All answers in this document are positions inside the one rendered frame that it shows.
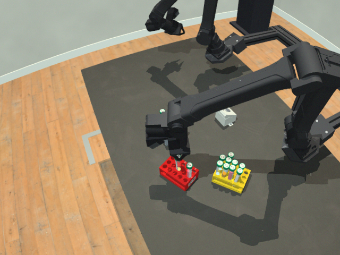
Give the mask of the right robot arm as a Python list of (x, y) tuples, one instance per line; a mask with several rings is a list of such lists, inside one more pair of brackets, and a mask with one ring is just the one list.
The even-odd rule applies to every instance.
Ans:
[[(171, 7), (176, 1), (177, 0), (161, 0), (154, 6), (149, 14), (149, 19), (145, 23), (149, 32), (160, 29), (168, 30), (171, 23), (173, 27), (178, 27), (179, 22), (173, 19), (179, 15), (179, 10), (175, 7)], [(217, 2), (218, 0), (205, 0), (201, 27), (197, 34), (196, 41), (201, 45), (208, 45), (206, 50), (219, 60), (231, 50), (224, 44), (215, 32), (215, 26), (213, 23), (216, 14)], [(163, 17), (166, 12), (166, 19), (164, 19)]]

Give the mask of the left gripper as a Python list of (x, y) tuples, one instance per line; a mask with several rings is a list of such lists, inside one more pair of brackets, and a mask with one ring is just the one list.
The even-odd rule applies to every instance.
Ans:
[[(180, 149), (170, 150), (169, 153), (170, 153), (170, 156), (174, 157), (177, 161), (181, 161), (185, 157), (185, 155), (186, 156), (190, 155), (190, 144), (189, 144), (188, 132), (183, 137), (174, 137), (174, 138), (180, 139)], [(182, 156), (178, 158), (177, 155), (182, 155)]]

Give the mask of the red tube rack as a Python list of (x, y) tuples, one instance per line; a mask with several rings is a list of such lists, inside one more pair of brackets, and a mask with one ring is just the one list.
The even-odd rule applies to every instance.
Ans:
[[(160, 175), (174, 183), (176, 186), (181, 188), (183, 191), (186, 191), (189, 186), (197, 179), (199, 175), (199, 170), (195, 167), (192, 167), (192, 177), (187, 177), (187, 162), (182, 160), (181, 162), (181, 170), (178, 171), (176, 169), (176, 163), (174, 157), (169, 157), (160, 167)], [(184, 166), (184, 165), (185, 166)], [(195, 171), (195, 172), (193, 172)]]

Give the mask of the yellow tube rack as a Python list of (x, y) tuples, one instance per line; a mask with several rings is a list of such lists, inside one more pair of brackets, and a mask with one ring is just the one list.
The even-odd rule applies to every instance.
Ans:
[[(239, 166), (237, 165), (236, 170), (238, 169), (238, 167)], [(233, 190), (235, 192), (242, 193), (242, 190), (243, 190), (245, 183), (248, 179), (248, 176), (250, 174), (250, 170), (245, 168), (237, 183), (234, 182), (234, 179), (235, 179), (235, 176), (236, 176), (236, 170), (235, 170), (234, 175), (233, 175), (231, 180), (228, 179), (229, 170), (226, 174), (226, 177), (222, 177), (222, 170), (220, 172), (220, 175), (216, 175), (216, 171), (214, 172), (214, 174), (212, 176), (212, 182), (219, 184), (223, 187), (226, 187), (230, 190)], [(244, 172), (247, 172), (247, 174), (244, 174)]]

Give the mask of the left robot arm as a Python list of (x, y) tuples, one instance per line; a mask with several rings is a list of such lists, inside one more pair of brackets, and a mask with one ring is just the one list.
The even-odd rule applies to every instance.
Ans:
[(284, 119), (285, 143), (304, 160), (318, 148), (311, 138), (311, 126), (340, 87), (340, 54), (306, 41), (284, 48), (282, 53), (282, 58), (267, 67), (204, 92), (173, 99), (167, 112), (146, 115), (147, 147), (154, 149), (168, 140), (169, 150), (180, 149), (180, 139), (174, 137), (185, 136), (194, 122), (272, 92), (292, 89), (295, 96), (306, 95), (299, 109)]

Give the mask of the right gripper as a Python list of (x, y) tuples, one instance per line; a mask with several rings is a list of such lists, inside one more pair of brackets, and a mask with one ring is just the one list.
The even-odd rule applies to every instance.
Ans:
[[(181, 30), (183, 31), (183, 33), (181, 33)], [(169, 32), (168, 32), (169, 31)], [(171, 23), (171, 26), (168, 30), (164, 31), (164, 33), (167, 33), (169, 35), (177, 35), (177, 36), (180, 36), (180, 35), (183, 35), (185, 34), (185, 31), (183, 29), (183, 26), (181, 23), (178, 23), (178, 27), (175, 28), (172, 26), (172, 23)]]

